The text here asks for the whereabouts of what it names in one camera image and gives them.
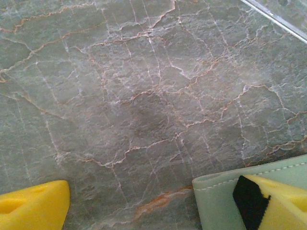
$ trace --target yellow foam pad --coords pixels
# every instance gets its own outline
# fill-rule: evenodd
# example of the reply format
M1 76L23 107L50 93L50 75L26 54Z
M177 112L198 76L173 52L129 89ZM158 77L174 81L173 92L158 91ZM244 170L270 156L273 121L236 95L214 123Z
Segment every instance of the yellow foam pad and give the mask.
M0 230L60 230L69 205L66 181L0 195Z
M258 230L307 230L307 190L266 178L244 175L255 182L268 207Z

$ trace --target dark stain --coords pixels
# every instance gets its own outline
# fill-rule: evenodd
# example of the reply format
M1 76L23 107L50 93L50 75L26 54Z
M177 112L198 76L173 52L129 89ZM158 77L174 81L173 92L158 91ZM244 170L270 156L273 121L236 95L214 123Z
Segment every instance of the dark stain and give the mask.
M281 6L287 6L289 4L290 1L288 0L278 0L278 3L281 5Z
M169 137L168 129L174 126L167 113L167 102L155 93L137 95L133 101L122 104L132 115L131 128L138 138Z

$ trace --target stone countertop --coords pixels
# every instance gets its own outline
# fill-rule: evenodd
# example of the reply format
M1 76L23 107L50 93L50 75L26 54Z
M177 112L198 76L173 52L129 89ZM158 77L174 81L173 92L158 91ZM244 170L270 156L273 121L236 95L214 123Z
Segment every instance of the stone countertop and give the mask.
M64 230L200 229L193 178L307 152L307 45L239 0L0 3L0 193Z

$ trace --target green cloth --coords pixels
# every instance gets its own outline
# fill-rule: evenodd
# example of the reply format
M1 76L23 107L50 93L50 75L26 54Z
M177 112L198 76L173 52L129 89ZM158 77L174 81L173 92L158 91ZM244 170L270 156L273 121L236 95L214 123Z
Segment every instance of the green cloth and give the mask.
M195 178L192 183L203 230L246 230L232 197L244 174L307 189L307 155Z

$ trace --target black patch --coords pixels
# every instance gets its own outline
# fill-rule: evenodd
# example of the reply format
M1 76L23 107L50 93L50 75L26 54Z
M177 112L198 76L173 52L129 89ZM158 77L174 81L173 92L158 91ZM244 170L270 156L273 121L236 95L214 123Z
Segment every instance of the black patch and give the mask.
M233 197L246 229L257 230L271 196L264 198L255 182L240 176L234 189Z

